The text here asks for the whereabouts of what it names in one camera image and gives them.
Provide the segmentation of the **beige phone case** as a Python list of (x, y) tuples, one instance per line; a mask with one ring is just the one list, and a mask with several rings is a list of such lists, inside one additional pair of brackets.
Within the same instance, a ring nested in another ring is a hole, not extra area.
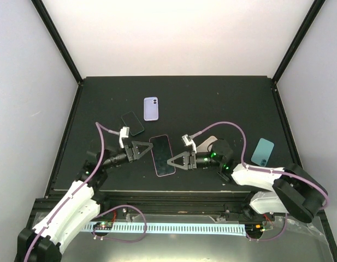
[(202, 142), (200, 145), (196, 146), (196, 153), (207, 153), (211, 152), (212, 145), (215, 141), (217, 141), (218, 138), (215, 136), (210, 136), (207, 138), (204, 142)]

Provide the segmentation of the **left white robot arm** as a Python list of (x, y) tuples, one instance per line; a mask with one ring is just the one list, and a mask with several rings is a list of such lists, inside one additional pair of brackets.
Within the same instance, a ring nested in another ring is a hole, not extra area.
[(115, 152), (102, 146), (96, 155), (98, 162), (86, 161), (56, 206), (33, 228), (24, 228), (19, 233), (15, 261), (61, 261), (85, 225), (113, 211), (109, 198), (99, 191), (108, 178), (107, 169), (133, 163), (152, 148), (152, 143), (139, 141), (132, 141)]

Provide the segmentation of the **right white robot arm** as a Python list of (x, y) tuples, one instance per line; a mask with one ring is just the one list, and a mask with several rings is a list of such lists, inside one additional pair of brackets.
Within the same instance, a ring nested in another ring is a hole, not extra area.
[(233, 150), (223, 139), (214, 141), (208, 152), (185, 151), (168, 159), (167, 163), (182, 170), (216, 167), (226, 183), (258, 188), (241, 207), (248, 220), (272, 212), (311, 223), (327, 203), (327, 191), (300, 166), (266, 168), (237, 162)]

